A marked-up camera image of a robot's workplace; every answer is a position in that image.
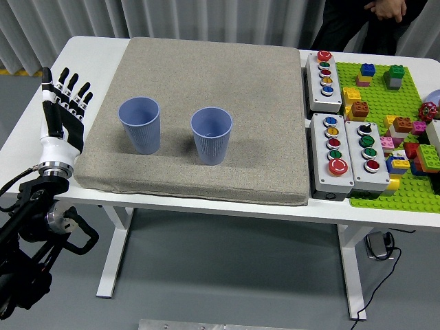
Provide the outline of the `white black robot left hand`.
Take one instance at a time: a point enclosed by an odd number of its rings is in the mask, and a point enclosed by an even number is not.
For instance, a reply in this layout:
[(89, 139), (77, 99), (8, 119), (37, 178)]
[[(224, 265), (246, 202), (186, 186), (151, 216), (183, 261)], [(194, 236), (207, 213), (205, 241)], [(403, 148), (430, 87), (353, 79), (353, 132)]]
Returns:
[(93, 93), (86, 82), (77, 92), (74, 87), (79, 75), (69, 74), (66, 67), (57, 81), (52, 71), (42, 71), (43, 119), (40, 142), (43, 146), (41, 162), (62, 162), (72, 166), (84, 147), (83, 119)]

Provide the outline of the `person's left hand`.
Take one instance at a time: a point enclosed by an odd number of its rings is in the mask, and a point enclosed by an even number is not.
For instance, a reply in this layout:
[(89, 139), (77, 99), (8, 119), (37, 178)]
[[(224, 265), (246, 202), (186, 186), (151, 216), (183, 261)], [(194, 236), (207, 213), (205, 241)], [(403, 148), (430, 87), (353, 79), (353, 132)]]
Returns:
[(382, 21), (394, 19), (401, 23), (406, 14), (407, 6), (405, 0), (379, 0), (371, 7), (371, 11)]

